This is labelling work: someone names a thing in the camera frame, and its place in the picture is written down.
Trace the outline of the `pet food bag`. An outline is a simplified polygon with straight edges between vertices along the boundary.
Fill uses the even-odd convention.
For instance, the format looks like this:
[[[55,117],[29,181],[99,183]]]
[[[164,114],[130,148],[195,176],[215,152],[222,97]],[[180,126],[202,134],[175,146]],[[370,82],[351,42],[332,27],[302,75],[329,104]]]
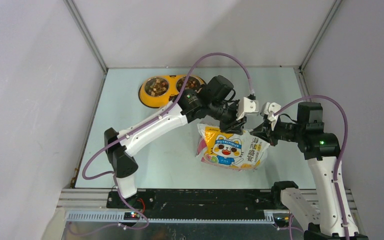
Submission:
[[[270,144],[252,136],[246,129],[242,134],[223,133],[217,126],[199,123],[200,134],[196,156],[202,163],[232,170],[253,170],[268,156]]]

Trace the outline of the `yellow double pet bowl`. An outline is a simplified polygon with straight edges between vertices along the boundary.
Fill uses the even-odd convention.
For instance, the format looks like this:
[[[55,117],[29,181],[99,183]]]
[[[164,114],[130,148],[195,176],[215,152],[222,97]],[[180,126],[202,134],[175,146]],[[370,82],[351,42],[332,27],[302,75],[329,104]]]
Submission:
[[[159,75],[143,82],[138,90],[140,102],[146,107],[158,109],[173,100],[180,92],[186,75]]]

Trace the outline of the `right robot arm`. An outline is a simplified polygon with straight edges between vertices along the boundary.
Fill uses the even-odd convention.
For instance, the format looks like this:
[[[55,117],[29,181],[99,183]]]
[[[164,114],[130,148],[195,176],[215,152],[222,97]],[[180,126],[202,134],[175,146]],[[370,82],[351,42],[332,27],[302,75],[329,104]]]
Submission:
[[[279,141],[297,144],[314,179],[318,209],[302,197],[293,181],[274,183],[271,204],[277,209],[289,209],[303,228],[306,240],[367,240],[368,236],[360,233],[349,208],[339,163],[340,144],[335,134],[324,132],[322,105],[300,102],[297,119],[292,122],[280,120],[277,115],[280,109],[275,102],[265,103],[261,110],[263,122],[251,135],[271,146]]]

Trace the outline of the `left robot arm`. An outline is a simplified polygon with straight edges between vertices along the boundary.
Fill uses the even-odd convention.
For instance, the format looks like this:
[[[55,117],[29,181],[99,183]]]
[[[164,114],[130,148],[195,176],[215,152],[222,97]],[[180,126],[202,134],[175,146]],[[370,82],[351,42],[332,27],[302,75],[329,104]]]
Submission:
[[[245,103],[256,98],[254,94],[240,100],[226,98],[235,94],[233,84],[217,75],[199,91],[185,89],[158,112],[129,129],[120,132],[107,129],[104,132],[105,153],[114,170],[120,194],[118,201],[125,208],[136,206],[138,194],[134,173],[139,166],[134,155],[158,137],[206,116],[219,121],[222,132],[240,133],[246,123]]]

